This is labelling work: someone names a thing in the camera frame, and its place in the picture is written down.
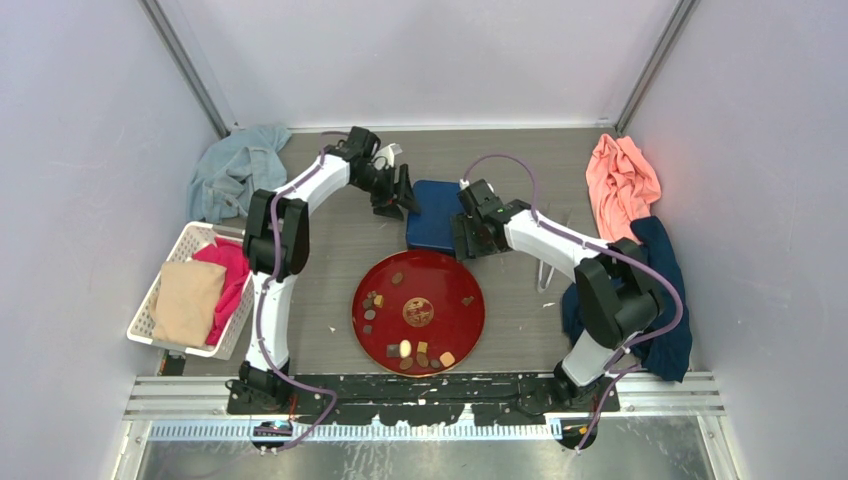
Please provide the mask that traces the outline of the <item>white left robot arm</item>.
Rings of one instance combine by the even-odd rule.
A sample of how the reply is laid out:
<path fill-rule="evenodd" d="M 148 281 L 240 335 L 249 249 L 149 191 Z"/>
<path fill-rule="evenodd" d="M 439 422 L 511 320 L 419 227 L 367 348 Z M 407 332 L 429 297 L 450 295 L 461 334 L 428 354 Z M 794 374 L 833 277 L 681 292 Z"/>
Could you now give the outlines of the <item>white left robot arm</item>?
<path fill-rule="evenodd" d="M 288 325 L 295 285 L 310 256 L 312 214 L 348 186 L 367 193 L 378 216 L 402 220 L 419 212 L 409 168 L 397 159 L 401 152 L 399 144 L 384 144 L 374 132 L 354 126 L 288 183 L 253 194 L 243 252 L 254 286 L 254 317 L 235 383 L 265 411 L 285 409 L 296 387 L 287 374 Z"/>

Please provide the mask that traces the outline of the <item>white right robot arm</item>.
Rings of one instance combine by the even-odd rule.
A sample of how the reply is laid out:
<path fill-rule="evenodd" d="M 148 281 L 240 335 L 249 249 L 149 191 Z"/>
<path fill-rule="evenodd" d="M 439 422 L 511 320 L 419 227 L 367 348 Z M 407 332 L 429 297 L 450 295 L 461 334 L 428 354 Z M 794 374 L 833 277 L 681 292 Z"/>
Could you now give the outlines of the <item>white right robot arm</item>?
<path fill-rule="evenodd" d="M 458 258 L 521 252 L 575 287 L 583 331 L 555 367 L 554 387 L 562 407 L 582 409 L 594 396 L 593 383 L 664 312 L 672 285 L 630 239 L 609 243 L 580 234 L 525 201 L 502 201 L 484 180 L 460 181 L 457 197 L 463 208 L 452 220 Z"/>

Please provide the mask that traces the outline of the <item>metal tongs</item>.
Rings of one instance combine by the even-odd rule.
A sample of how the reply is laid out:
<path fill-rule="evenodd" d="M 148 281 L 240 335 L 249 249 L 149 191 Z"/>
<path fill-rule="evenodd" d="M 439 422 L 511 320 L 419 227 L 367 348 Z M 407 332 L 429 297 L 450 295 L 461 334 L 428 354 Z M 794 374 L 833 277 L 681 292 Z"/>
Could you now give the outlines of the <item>metal tongs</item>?
<path fill-rule="evenodd" d="M 562 225 L 567 226 L 572 215 L 573 210 L 567 209 L 563 211 L 558 211 L 555 214 L 552 214 L 552 205 L 548 204 L 543 210 L 542 214 L 548 218 L 558 220 Z M 549 288 L 552 278 L 555 273 L 555 268 L 545 263 L 542 260 L 537 261 L 537 271 L 536 271 L 536 280 L 535 280 L 535 289 L 538 293 L 545 293 Z"/>

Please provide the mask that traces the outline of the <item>blue box lid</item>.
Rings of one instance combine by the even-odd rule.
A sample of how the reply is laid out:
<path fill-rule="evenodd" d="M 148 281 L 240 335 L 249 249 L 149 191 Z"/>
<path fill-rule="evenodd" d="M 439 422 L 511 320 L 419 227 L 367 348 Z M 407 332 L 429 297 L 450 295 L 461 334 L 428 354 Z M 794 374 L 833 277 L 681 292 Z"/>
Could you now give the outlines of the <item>blue box lid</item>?
<path fill-rule="evenodd" d="M 432 250 L 454 256 L 451 220 L 463 213 L 458 198 L 460 186 L 456 182 L 419 180 L 413 193 L 420 213 L 410 213 L 406 225 L 406 246 L 410 250 Z"/>

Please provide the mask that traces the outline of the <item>red round tray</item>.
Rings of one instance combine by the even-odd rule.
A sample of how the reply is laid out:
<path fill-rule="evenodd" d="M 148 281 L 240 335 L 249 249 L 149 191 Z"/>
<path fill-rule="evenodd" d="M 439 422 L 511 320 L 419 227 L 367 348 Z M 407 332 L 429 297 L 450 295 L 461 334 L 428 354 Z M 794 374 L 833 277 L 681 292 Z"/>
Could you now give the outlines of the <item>red round tray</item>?
<path fill-rule="evenodd" d="M 391 278 L 404 275 L 399 285 Z M 384 297 L 381 308 L 374 305 Z M 367 321 L 363 314 L 374 310 Z M 479 343 L 486 322 L 483 292 L 473 274 L 451 256 L 430 250 L 407 250 L 374 265 L 353 295 L 351 323 L 366 356 L 394 374 L 423 378 L 457 368 Z M 412 352 L 401 358 L 398 345 L 409 340 Z M 441 366 L 451 352 L 456 363 Z"/>

